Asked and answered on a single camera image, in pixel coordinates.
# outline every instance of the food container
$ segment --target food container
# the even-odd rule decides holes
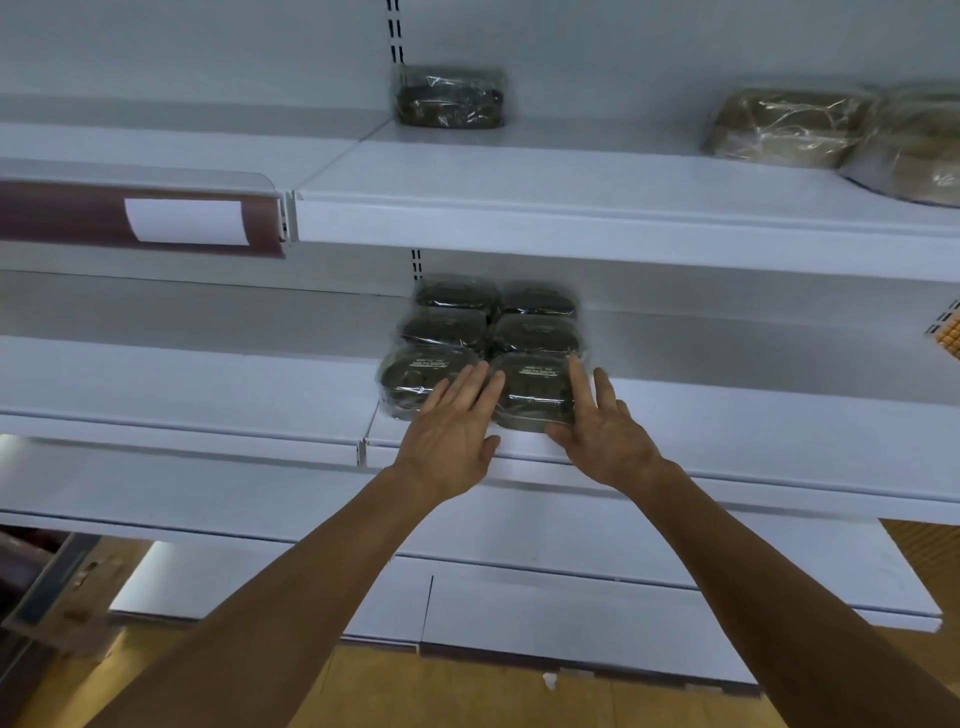
[[[417,306],[396,328],[406,344],[466,347],[483,354],[487,348],[487,317],[469,308]]]
[[[960,206],[960,88],[891,93],[840,174],[889,197]]]
[[[856,86],[744,87],[721,107],[704,149],[715,157],[835,168],[860,140],[875,103],[871,90]]]
[[[586,347],[576,321],[568,316],[508,313],[491,330],[489,354],[511,352],[583,357]]]
[[[497,291],[492,281],[470,276],[424,276],[417,282],[416,305],[435,308],[469,308],[482,311],[488,320],[497,307]]]
[[[549,423],[573,423],[573,390],[566,359],[550,354],[506,353],[491,371],[506,375],[493,421],[509,429],[543,432]]]
[[[396,121],[436,129],[502,127],[505,86],[503,74],[492,69],[398,65]]]
[[[500,314],[527,313],[538,316],[577,317],[573,297],[558,288],[535,282],[508,283],[500,299]]]
[[[467,364],[477,364],[476,352],[463,347],[408,345],[390,352],[376,374],[380,402],[392,417],[411,420],[443,379],[451,382]]]

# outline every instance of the blank white price label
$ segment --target blank white price label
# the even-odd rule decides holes
[[[243,213],[235,200],[124,201],[133,234],[141,243],[249,246]]]

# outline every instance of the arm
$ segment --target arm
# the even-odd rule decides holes
[[[487,371],[467,367],[438,386],[391,468],[201,621],[89,728],[285,728],[400,544],[487,474],[499,444],[485,439],[487,425],[503,388],[499,373],[480,393]]]
[[[602,369],[596,402],[572,357],[570,378],[576,424],[548,434],[650,519],[791,728],[960,726],[960,699],[663,459]]]

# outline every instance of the floor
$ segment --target floor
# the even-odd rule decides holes
[[[960,694],[960,528],[887,522],[900,549],[945,613],[936,635],[884,634]],[[81,728],[181,631],[126,629],[100,665],[59,658],[15,728]],[[314,726],[555,726],[569,728],[773,728],[766,699],[683,692],[561,674],[554,690],[532,670],[425,659],[341,646],[291,728]]]

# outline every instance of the forearm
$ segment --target forearm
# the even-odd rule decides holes
[[[639,476],[626,492],[791,728],[960,725],[957,698],[679,467]]]
[[[90,726],[283,728],[376,576],[435,504],[404,473],[382,472],[198,624]]]

